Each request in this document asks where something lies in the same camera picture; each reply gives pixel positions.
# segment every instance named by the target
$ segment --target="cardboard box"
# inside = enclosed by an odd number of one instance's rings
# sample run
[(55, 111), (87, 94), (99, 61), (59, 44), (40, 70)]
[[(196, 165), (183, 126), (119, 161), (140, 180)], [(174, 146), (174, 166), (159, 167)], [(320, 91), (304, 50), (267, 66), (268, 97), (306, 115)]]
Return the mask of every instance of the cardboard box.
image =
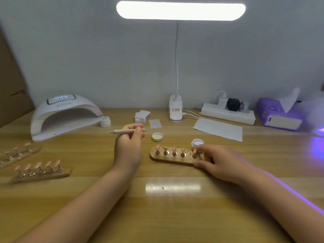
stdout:
[(0, 29), (0, 128), (33, 109), (25, 81)]

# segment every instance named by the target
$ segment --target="purple tissue box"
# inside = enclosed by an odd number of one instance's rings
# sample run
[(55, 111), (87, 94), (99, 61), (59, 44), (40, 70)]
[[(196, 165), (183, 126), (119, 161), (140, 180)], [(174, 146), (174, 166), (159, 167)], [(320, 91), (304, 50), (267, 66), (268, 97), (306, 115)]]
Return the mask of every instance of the purple tissue box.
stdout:
[(304, 121), (304, 117), (294, 106), (285, 113), (280, 101), (272, 98), (260, 98), (255, 110), (262, 125), (267, 127), (296, 131)]

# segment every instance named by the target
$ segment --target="wooden table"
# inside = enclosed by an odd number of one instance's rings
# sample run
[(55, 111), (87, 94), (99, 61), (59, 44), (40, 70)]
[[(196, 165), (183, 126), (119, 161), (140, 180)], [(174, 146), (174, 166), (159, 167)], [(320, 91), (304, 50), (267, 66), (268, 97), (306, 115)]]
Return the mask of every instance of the wooden table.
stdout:
[[(0, 242), (11, 242), (31, 229), (107, 172), (116, 136), (107, 131), (134, 122), (137, 109), (103, 110), (112, 126), (89, 126), (39, 143), (42, 150), (20, 162), (61, 159), (72, 176), (8, 185), (14, 165), (0, 171)], [(217, 180), (193, 167), (152, 161), (154, 132), (161, 144), (189, 148), (194, 138), (229, 145), (297, 192), (324, 208), (324, 139), (307, 134), (243, 126), (243, 142), (194, 130), (196, 120), (171, 123), (167, 110), (151, 109), (148, 119), (160, 119), (143, 139), (143, 161), (130, 189), (90, 242), (291, 242), (262, 206), (240, 187)], [(0, 151), (30, 141), (29, 113), (0, 129)]]

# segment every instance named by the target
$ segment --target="forearm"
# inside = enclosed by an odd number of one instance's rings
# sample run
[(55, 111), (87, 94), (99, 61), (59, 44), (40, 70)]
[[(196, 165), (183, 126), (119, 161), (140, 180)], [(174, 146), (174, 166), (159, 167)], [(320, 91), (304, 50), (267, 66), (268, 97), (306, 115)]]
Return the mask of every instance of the forearm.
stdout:
[(15, 243), (87, 242), (127, 190), (133, 172), (112, 169)]
[(241, 184), (297, 242), (324, 242), (324, 212), (271, 174), (255, 169)]

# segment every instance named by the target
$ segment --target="power outlet socket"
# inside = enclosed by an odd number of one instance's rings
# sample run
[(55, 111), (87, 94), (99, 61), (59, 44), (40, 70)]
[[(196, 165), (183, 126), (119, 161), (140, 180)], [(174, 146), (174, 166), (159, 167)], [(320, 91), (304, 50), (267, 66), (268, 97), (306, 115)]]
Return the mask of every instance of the power outlet socket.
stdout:
[(218, 109), (217, 105), (210, 103), (205, 103), (203, 105), (200, 114), (249, 125), (253, 125), (255, 122), (255, 116), (252, 110), (250, 110), (249, 113), (234, 112), (227, 109)]

